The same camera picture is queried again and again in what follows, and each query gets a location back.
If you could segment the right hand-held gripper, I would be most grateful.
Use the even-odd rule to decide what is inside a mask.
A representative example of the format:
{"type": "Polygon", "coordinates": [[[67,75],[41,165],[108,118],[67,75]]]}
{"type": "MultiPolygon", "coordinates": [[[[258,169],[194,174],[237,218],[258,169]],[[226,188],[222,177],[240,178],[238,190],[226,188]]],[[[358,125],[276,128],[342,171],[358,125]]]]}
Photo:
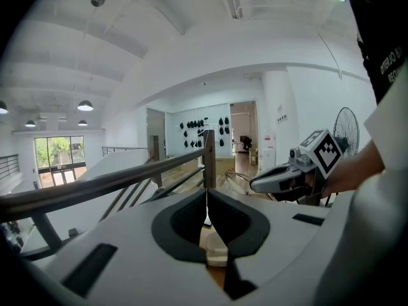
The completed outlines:
{"type": "Polygon", "coordinates": [[[286,164],[271,168],[250,181],[256,193],[271,193],[278,201],[295,201],[320,205],[329,174],[342,159],[343,153],[326,129],[314,131],[298,147],[289,150],[286,164]],[[324,178],[321,194],[305,195],[305,174],[319,170],[324,178]]]}

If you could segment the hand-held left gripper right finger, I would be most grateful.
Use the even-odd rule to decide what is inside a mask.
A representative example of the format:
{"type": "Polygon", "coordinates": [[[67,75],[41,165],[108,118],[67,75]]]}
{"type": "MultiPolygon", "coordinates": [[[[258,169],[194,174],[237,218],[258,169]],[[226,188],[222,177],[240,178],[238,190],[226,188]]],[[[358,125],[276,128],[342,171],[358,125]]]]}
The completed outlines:
{"type": "Polygon", "coordinates": [[[314,207],[207,191],[208,214],[228,251],[223,288],[209,301],[313,301],[333,254],[339,204],[314,207]]]}

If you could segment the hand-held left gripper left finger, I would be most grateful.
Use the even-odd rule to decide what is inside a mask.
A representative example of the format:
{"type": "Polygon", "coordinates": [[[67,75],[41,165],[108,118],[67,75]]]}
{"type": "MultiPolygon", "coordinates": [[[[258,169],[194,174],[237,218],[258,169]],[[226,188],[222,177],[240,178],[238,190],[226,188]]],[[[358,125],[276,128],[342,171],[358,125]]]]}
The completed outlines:
{"type": "Polygon", "coordinates": [[[226,305],[199,246],[206,193],[121,211],[65,245],[45,269],[67,305],[226,305]]]}

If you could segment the person's right hand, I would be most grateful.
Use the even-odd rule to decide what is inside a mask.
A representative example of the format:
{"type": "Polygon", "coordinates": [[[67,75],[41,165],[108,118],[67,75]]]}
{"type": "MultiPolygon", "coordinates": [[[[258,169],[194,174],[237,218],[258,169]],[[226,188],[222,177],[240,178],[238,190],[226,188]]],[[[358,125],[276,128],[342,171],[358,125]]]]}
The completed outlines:
{"type": "Polygon", "coordinates": [[[319,170],[314,170],[305,174],[305,195],[313,196],[321,194],[324,187],[324,178],[319,170]]]}

